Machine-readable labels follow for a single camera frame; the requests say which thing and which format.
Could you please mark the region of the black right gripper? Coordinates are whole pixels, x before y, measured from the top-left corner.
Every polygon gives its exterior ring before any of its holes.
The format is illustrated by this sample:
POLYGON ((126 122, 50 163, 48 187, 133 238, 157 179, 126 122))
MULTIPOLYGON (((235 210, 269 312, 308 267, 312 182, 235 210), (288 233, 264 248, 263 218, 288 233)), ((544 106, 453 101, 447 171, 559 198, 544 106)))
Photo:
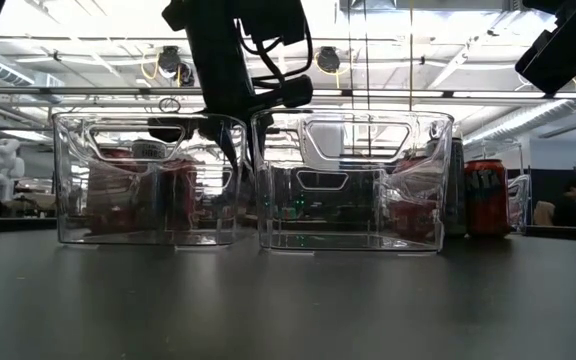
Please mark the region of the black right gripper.
POLYGON ((576 32, 544 30, 516 62, 515 71, 545 94, 557 93, 576 76, 576 32))

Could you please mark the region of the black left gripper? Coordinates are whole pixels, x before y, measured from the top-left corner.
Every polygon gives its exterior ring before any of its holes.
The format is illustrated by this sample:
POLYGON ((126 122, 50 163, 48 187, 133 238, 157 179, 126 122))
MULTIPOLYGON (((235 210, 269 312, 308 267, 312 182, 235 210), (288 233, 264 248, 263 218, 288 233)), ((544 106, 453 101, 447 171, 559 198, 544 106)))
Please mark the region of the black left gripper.
POLYGON ((274 124, 272 113, 267 109, 280 105, 297 108, 309 104, 313 97, 311 79, 306 75, 293 78, 282 73, 269 57, 268 49, 260 42, 255 44, 255 53, 271 74, 252 79, 247 71, 240 46, 240 31, 237 29, 217 33, 192 30, 190 47, 206 110, 219 113, 205 114, 198 122, 199 132, 214 141, 232 168, 238 170, 231 130, 239 126, 245 131, 245 124, 236 118, 248 118, 253 114, 250 155, 252 164, 257 165, 263 160, 267 129, 274 124))

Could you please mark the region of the orange Fanta can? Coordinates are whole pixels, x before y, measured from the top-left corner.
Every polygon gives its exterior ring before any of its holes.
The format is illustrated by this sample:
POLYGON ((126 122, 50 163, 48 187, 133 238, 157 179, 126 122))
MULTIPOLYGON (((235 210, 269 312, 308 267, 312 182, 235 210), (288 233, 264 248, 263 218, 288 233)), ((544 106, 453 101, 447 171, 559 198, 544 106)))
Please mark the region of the orange Fanta can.
POLYGON ((506 168, 498 159, 472 160, 464 175, 468 235, 505 237, 510 232, 506 168))

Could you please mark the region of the person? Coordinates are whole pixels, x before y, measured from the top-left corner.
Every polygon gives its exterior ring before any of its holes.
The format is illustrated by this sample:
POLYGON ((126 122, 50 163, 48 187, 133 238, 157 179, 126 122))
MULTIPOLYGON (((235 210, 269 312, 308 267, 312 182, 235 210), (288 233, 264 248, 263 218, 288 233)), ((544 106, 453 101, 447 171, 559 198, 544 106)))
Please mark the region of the person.
POLYGON ((576 177, 566 183, 561 198, 555 202, 552 222, 558 227, 576 227, 576 177))

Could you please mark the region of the beige chair back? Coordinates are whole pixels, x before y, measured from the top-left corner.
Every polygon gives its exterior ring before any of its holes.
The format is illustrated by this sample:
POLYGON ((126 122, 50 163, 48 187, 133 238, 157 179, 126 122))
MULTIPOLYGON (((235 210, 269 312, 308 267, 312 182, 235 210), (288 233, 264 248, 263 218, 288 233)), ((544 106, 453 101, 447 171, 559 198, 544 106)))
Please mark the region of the beige chair back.
POLYGON ((538 201, 533 212, 533 224, 548 227, 553 225, 555 205, 546 201, 538 201))

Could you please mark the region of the silver ventilation duct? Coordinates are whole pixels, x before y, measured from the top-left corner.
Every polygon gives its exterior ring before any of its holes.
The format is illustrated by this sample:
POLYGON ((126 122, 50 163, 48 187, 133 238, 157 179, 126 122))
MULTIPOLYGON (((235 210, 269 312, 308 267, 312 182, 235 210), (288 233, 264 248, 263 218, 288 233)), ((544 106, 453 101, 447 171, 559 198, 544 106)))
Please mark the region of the silver ventilation duct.
POLYGON ((464 145, 482 140, 507 139, 576 113, 576 99, 560 99, 521 108, 466 134, 464 145))

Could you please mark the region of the horizontal overhead frame bar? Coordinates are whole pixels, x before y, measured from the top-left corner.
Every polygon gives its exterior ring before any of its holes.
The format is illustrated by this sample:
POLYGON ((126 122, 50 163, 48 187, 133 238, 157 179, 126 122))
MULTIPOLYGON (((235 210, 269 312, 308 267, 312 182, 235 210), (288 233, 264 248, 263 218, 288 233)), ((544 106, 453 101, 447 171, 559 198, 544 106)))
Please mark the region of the horizontal overhead frame bar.
MULTIPOLYGON (((0 87, 0 94, 23 95, 201 95, 199 88, 84 88, 84 87, 0 87)), ((576 100, 576 92, 545 95, 541 92, 514 91, 452 91, 452 90, 350 90, 315 89, 314 96, 379 97, 379 98, 458 98, 458 99, 517 99, 517 100, 576 100)))

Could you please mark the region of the black table frame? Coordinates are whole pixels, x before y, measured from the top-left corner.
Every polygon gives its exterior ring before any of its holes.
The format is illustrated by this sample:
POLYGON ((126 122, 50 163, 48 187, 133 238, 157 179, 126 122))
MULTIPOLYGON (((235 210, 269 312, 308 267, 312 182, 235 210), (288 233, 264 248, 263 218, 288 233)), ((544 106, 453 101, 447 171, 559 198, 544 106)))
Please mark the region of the black table frame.
MULTIPOLYGON (((54 230, 56 227, 55 218, 0 218, 0 232, 54 230)), ((526 227, 525 236, 576 241, 576 228, 531 225, 526 227)))

